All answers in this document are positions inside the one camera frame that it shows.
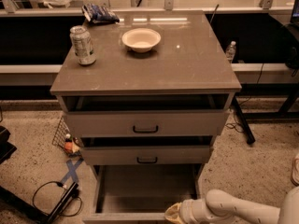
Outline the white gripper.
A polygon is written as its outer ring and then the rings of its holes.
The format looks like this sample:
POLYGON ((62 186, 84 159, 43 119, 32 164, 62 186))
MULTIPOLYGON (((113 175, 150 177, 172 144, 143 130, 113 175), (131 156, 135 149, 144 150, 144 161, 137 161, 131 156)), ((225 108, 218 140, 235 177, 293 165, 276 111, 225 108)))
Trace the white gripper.
POLYGON ((209 224, 204 199, 175 203, 165 211, 164 217, 172 224, 209 224))

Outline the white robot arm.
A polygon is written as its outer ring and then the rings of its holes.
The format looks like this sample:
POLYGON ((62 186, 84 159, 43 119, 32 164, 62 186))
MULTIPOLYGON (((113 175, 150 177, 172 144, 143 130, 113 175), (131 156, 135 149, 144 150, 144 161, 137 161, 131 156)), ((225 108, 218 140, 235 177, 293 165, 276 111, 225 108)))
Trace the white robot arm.
POLYGON ((174 224, 228 224, 234 217, 250 224, 299 224, 299 188, 288 192, 280 208, 212 189, 205 198, 173 204, 164 216, 174 224))

